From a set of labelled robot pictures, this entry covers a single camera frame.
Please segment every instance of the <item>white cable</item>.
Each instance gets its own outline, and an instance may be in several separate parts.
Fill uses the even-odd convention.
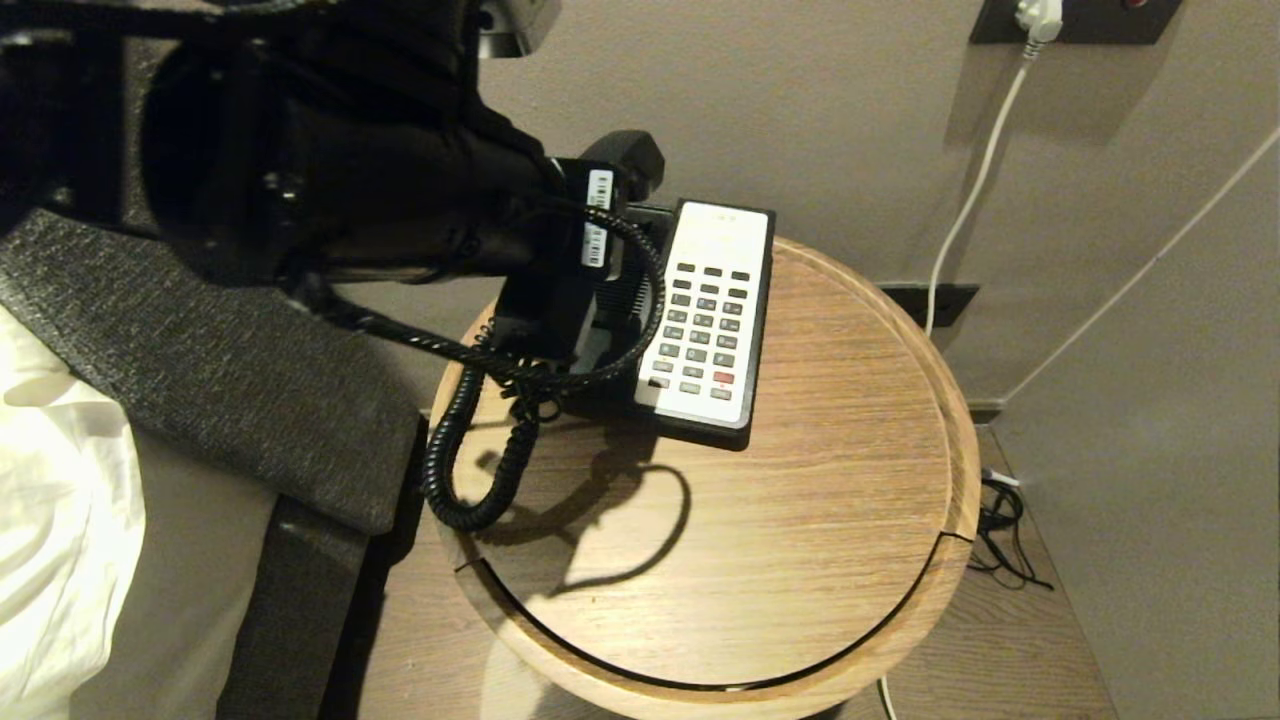
[[[1027,79],[1027,70],[1039,54],[1039,44],[1028,42],[1027,50],[1023,51],[1021,67],[1018,68],[1018,74],[1014,76],[1014,82],[1009,86],[1009,95],[1005,96],[1005,104],[1000,106],[1000,114],[996,115],[996,124],[991,128],[991,137],[987,140],[987,151],[982,155],[982,165],[978,168],[978,177],[973,181],[973,190],[969,191],[969,197],[965,199],[964,205],[960,208],[960,214],[956,215],[956,222],[951,225],[947,238],[942,241],[942,249],[938,250],[938,259],[933,261],[933,272],[929,274],[928,313],[924,316],[925,336],[933,336],[933,314],[937,309],[938,275],[942,273],[942,264],[946,263],[951,243],[960,234],[960,228],[964,227],[965,220],[969,219],[969,213],[973,211],[974,204],[978,202],[982,187],[987,184],[987,173],[991,172],[991,160],[996,156],[996,145],[1000,143],[1000,133],[1005,129],[1009,110],[1014,108],[1014,100],[1018,97],[1018,91],[1023,87],[1023,81]]]
[[[884,705],[884,715],[888,716],[888,720],[897,720],[897,714],[893,712],[893,701],[888,697],[888,675],[877,680],[876,687],[881,693],[881,703]]]

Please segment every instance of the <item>round side table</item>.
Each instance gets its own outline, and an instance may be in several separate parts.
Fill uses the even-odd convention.
[[[614,712],[820,711],[905,657],[964,573],[978,447],[942,359],[849,268],[781,238],[773,263],[745,451],[566,415],[543,428],[502,521],[440,525],[498,637]],[[454,468],[465,498],[492,482],[508,402],[486,386]]]

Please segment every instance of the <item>black coiled cord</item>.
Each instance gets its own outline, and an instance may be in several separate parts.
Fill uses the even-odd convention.
[[[594,225],[613,232],[630,241],[640,252],[650,288],[649,318],[636,343],[603,368],[588,373],[557,374],[544,364],[520,363],[493,351],[489,327],[485,327],[476,336],[476,343],[468,347],[356,305],[334,292],[323,275],[306,269],[305,265],[287,274],[284,281],[284,290],[291,300],[337,327],[431,352],[463,366],[453,398],[428,441],[420,486],[435,516],[457,530],[481,530],[502,518],[502,514],[511,507],[516,491],[520,489],[520,480],[532,456],[540,425],[559,416],[559,397],[612,380],[635,366],[640,355],[658,334],[664,311],[666,282],[662,255],[639,225],[607,210],[568,200],[556,197],[535,200],[549,209],[581,217]],[[503,397],[515,398],[511,415],[516,419],[516,425],[507,438],[489,492],[479,503],[465,505],[453,492],[453,464],[462,445],[462,436],[470,428],[480,402],[486,374],[503,387]],[[540,414],[540,407],[547,402],[556,404],[556,411],[544,416]]]

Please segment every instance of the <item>black wall plate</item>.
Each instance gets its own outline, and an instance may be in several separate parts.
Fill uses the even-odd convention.
[[[888,284],[879,286],[890,300],[897,302],[906,310],[906,314],[915,320],[915,324],[924,327],[924,316],[929,310],[929,287],[923,284]],[[973,296],[978,295],[975,284],[940,284],[937,292],[937,307],[933,313],[933,327],[947,328],[960,319],[960,313],[969,306]]]
[[[1183,0],[1062,0],[1059,42],[1155,45]],[[969,42],[1027,42],[1014,13],[1018,0],[986,0]]]

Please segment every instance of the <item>beige wall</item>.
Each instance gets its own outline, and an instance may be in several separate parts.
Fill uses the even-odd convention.
[[[553,154],[649,129],[659,200],[773,208],[873,281],[923,282],[1016,63],[966,44],[980,5],[564,0],[547,44],[485,63],[481,88]],[[938,334],[970,400],[1025,378],[1275,126],[1277,14],[1192,0],[1156,47],[1044,53],[946,273],[983,284]]]
[[[1277,158],[996,421],[1123,720],[1280,717]]]

